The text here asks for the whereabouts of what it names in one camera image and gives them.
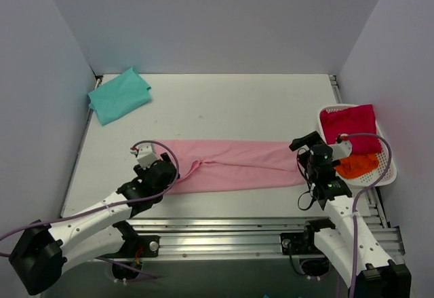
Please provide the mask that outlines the pink t-shirt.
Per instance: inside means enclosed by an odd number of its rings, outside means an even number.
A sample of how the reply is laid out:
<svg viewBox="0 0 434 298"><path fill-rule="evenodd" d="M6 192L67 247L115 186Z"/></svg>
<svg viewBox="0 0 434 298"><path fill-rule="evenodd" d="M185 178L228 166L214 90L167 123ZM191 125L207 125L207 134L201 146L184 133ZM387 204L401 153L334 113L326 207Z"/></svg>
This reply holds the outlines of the pink t-shirt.
<svg viewBox="0 0 434 298"><path fill-rule="evenodd" d="M178 159L171 194L291 187L304 183L284 141L161 140Z"/></svg>

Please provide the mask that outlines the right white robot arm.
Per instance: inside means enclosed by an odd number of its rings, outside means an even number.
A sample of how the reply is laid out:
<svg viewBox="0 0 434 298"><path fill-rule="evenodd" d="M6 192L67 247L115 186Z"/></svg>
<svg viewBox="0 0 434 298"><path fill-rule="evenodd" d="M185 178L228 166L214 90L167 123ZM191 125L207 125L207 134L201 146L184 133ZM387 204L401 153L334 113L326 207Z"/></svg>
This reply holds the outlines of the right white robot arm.
<svg viewBox="0 0 434 298"><path fill-rule="evenodd" d="M293 152L306 149L296 158L299 171L311 188L312 201L326 214L306 223L301 244L328 259L350 297L409 297L408 267L396 263L382 248L357 210L360 196L352 193L335 169L352 152L350 138L340 134L335 144L327 145L314 131L289 146Z"/></svg>

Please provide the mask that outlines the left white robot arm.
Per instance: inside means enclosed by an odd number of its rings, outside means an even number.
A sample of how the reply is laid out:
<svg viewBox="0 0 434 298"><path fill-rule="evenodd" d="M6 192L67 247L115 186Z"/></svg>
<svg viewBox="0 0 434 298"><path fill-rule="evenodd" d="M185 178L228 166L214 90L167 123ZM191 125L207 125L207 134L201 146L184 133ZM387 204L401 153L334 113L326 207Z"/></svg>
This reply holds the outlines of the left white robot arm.
<svg viewBox="0 0 434 298"><path fill-rule="evenodd" d="M127 220L161 201L179 177L179 163L173 153L163 153L145 167L134 166L134 172L136 178L80 213L17 230L21 236L7 257L29 295L42 293L86 261L136 251L137 234Z"/></svg>

